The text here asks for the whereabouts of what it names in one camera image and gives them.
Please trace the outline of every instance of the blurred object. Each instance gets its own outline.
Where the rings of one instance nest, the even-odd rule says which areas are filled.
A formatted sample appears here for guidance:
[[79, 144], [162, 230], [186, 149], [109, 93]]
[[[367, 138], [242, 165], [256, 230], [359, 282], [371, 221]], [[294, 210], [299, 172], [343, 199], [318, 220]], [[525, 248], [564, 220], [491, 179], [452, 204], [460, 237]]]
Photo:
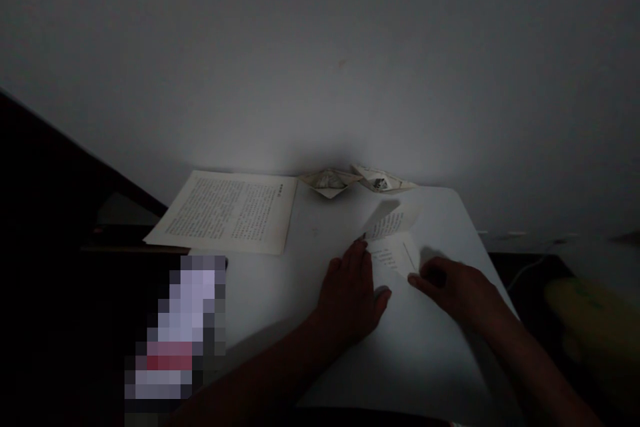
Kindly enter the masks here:
[[614, 237], [611, 239], [611, 241], [616, 242], [617, 244], [627, 244], [627, 245], [640, 247], [640, 230], [635, 230], [630, 234]]
[[544, 296], [565, 326], [565, 353], [585, 365], [615, 407], [640, 419], [638, 311], [605, 288], [577, 278], [549, 282]]
[[346, 190], [352, 183], [361, 180], [362, 177], [339, 170], [326, 169], [316, 173], [300, 175], [298, 179], [326, 198], [332, 199], [338, 193]]

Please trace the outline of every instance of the right hand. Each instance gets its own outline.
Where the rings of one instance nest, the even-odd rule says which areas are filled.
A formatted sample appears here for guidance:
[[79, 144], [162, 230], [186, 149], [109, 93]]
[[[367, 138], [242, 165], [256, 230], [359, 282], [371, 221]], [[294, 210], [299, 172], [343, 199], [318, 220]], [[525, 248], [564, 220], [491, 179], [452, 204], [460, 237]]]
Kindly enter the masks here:
[[[427, 279], [433, 278], [434, 269], [446, 274], [441, 287]], [[473, 267], [434, 257], [422, 266], [420, 275], [410, 274], [408, 280], [453, 319], [472, 327], [482, 336], [499, 335], [502, 329], [519, 323], [498, 289]]]

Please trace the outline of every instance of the book page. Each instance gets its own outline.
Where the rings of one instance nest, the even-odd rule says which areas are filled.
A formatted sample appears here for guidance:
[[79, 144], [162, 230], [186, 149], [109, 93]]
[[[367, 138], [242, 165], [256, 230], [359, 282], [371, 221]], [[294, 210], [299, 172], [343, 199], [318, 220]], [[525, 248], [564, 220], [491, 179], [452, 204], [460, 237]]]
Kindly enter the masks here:
[[408, 232], [369, 241], [373, 263], [396, 271], [403, 277], [419, 271], [420, 254]]
[[415, 223], [421, 210], [422, 205], [402, 203], [389, 215], [384, 216], [370, 228], [367, 228], [363, 238], [365, 240], [375, 240], [390, 236], [396, 232], [406, 232]]
[[195, 170], [145, 242], [280, 255], [295, 186], [292, 177]]

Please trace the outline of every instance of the folded paper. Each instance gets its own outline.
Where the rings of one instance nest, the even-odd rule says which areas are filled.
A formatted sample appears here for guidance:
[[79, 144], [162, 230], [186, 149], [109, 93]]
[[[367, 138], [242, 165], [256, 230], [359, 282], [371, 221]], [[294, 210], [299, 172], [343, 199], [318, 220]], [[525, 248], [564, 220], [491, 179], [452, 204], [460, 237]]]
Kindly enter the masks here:
[[338, 193], [346, 190], [352, 183], [362, 180], [362, 176], [326, 169], [316, 173], [309, 173], [308, 175], [300, 175], [298, 179], [326, 198], [332, 199]]
[[358, 175], [362, 175], [360, 183], [377, 193], [399, 193], [418, 186], [384, 170], [372, 169], [361, 165], [352, 165], [352, 167]]

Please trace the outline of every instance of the table surface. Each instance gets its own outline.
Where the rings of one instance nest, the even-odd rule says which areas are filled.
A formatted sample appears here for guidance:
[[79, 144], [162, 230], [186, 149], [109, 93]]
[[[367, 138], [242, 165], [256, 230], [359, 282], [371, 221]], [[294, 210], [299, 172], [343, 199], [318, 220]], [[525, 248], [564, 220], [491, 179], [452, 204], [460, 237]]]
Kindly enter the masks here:
[[[225, 363], [238, 365], [301, 322], [315, 307], [329, 260], [362, 234], [374, 212], [400, 203], [422, 205], [411, 228], [422, 262], [437, 252], [478, 268], [513, 310], [455, 191], [419, 187], [382, 195], [356, 184], [328, 200], [299, 182], [282, 256], [191, 251], [229, 259]], [[373, 275], [376, 287], [393, 291], [380, 324], [312, 385], [300, 406], [389, 410], [473, 426], [518, 417], [508, 381], [484, 342], [399, 274], [374, 265]]]

